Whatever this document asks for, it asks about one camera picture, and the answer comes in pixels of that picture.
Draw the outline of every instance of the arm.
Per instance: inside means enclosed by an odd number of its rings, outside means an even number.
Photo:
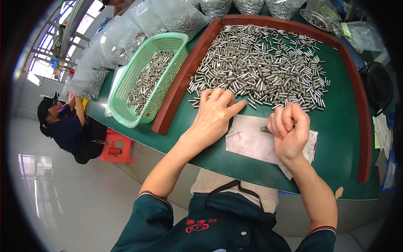
[[[85,124],[84,106],[80,96],[75,96],[75,103],[76,103],[75,107],[77,116],[80,119],[81,126],[84,126]]]
[[[123,15],[123,13],[128,9],[130,7],[130,5],[129,6],[127,6],[126,8],[124,8],[123,10],[121,10],[121,11],[119,11],[116,15],[118,15],[118,16],[122,16]]]
[[[115,17],[122,9],[120,8],[119,5],[113,6],[113,15],[112,17]]]
[[[246,105],[245,100],[235,104],[234,101],[234,94],[229,90],[204,90],[194,123],[150,172],[140,193],[150,191],[159,197],[167,197],[185,164],[220,139],[228,131],[229,119]]]
[[[69,105],[69,107],[70,107],[70,111],[73,111],[74,110],[74,107],[75,107],[75,105],[76,105],[76,101],[75,101],[75,95],[73,95],[73,94],[69,94],[69,98],[67,99],[67,104]]]
[[[308,142],[310,119],[298,104],[287,103],[276,108],[268,119],[274,134],[274,150],[289,169],[301,192],[302,201],[311,219],[308,233],[317,227],[337,227],[336,199],[330,187],[316,174],[303,156]]]

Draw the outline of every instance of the dark green uniform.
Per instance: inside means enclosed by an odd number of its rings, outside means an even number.
[[[287,251],[287,242],[272,231],[276,215],[263,213],[244,196],[223,192],[195,193],[189,215],[173,226],[172,206],[151,192],[139,195],[112,252],[135,251]],[[313,230],[297,252],[332,252],[333,227]]]

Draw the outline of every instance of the right hand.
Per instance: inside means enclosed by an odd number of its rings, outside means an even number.
[[[274,134],[274,151],[285,165],[305,159],[302,150],[308,142],[309,124],[308,114],[297,103],[288,102],[285,107],[277,107],[269,116],[267,128]]]
[[[220,87],[204,90],[200,107],[192,126],[181,136],[193,155],[218,141],[227,131],[229,120],[246,105],[245,100],[235,103],[235,96]]]

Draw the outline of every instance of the white paper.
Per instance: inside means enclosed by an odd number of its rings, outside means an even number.
[[[389,159],[392,134],[386,123],[386,116],[382,113],[377,117],[372,117],[372,120],[374,122],[375,132],[378,135],[380,149],[384,149],[385,156]]]
[[[274,135],[261,132],[260,128],[267,125],[267,118],[235,115],[232,127],[225,136],[225,150],[243,156],[279,165],[289,180],[292,175],[274,152]],[[314,158],[314,146],[318,133],[310,130],[308,143],[303,150],[309,163]]]

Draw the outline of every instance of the apron strap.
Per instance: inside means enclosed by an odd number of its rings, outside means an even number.
[[[255,193],[254,191],[251,191],[251,190],[249,190],[249,189],[245,189],[245,188],[241,187],[241,181],[240,181],[240,180],[237,180],[237,179],[236,179],[236,180],[233,180],[233,181],[231,181],[231,182],[229,182],[229,183],[227,183],[227,184],[225,184],[225,185],[222,185],[222,186],[220,186],[220,187],[218,187],[218,188],[216,188],[216,189],[214,189],[214,190],[212,190],[212,191],[206,196],[206,198],[203,200],[203,207],[206,207],[206,206],[207,206],[207,205],[206,205],[206,201],[207,201],[207,199],[208,199],[209,197],[211,197],[211,195],[216,194],[216,193],[218,193],[218,192],[222,192],[222,191],[227,190],[227,189],[230,189],[230,188],[233,188],[234,186],[238,186],[238,189],[239,189],[241,192],[246,193],[246,194],[249,194],[249,195],[252,195],[253,197],[256,197],[256,198],[259,199],[259,203],[260,203],[259,219],[260,219],[261,221],[265,221],[264,209],[263,209],[262,202],[260,201],[259,195],[258,195],[257,193]]]

